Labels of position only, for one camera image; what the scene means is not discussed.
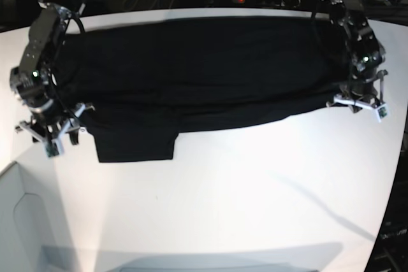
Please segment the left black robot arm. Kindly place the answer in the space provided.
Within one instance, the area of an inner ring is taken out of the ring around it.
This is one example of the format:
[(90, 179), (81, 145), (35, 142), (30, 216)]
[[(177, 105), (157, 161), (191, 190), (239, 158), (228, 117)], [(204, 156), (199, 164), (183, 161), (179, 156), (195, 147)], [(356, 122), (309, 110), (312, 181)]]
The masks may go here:
[(384, 101), (384, 78), (379, 66), (385, 61), (385, 49), (369, 25), (360, 0), (320, 0), (330, 5), (329, 19), (337, 27), (345, 46), (347, 80), (339, 85), (327, 106), (347, 106), (353, 113), (373, 111), (378, 120), (389, 115)]

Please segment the grey robot base cover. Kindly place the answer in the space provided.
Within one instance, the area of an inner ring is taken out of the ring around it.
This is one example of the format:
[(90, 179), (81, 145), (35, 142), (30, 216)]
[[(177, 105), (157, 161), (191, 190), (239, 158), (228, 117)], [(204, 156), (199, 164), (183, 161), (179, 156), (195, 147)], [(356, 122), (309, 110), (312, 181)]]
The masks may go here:
[(25, 190), (16, 162), (1, 171), (1, 271), (68, 271), (42, 198)]

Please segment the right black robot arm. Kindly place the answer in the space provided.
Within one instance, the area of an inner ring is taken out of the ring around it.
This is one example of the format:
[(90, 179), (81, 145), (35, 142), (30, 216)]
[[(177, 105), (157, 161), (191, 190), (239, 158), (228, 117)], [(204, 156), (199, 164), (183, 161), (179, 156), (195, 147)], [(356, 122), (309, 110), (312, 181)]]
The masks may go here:
[(38, 0), (39, 17), (29, 28), (29, 42), (20, 64), (10, 71), (10, 89), (31, 112), (29, 121), (21, 121), (17, 131), (27, 131), (33, 141), (41, 143), (48, 156), (62, 154), (62, 137), (69, 135), (77, 145), (82, 126), (80, 116), (91, 104), (77, 103), (72, 107), (63, 102), (54, 82), (53, 69), (64, 44), (69, 23), (74, 21), (80, 33), (80, 20), (86, 0)]

